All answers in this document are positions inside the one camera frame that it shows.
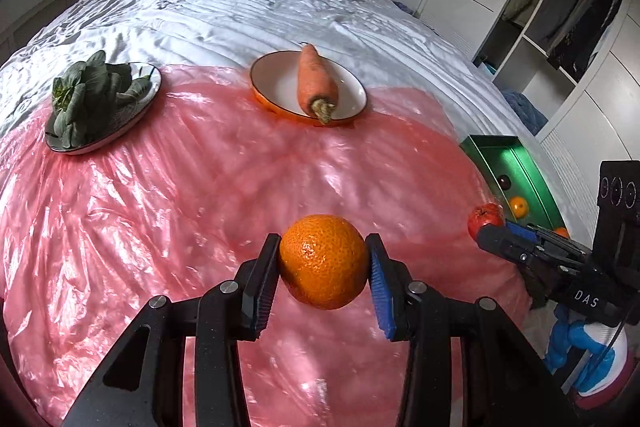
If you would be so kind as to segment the right hand blue white glove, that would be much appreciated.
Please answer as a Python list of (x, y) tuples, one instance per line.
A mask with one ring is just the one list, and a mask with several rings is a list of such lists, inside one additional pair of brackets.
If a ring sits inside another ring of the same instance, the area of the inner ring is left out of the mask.
[(555, 323), (549, 337), (544, 365), (553, 376), (567, 369), (572, 350), (582, 351), (586, 361), (575, 377), (563, 377), (583, 409), (593, 409), (620, 393), (634, 370), (624, 325), (610, 327), (588, 322), (567, 307), (554, 309)]

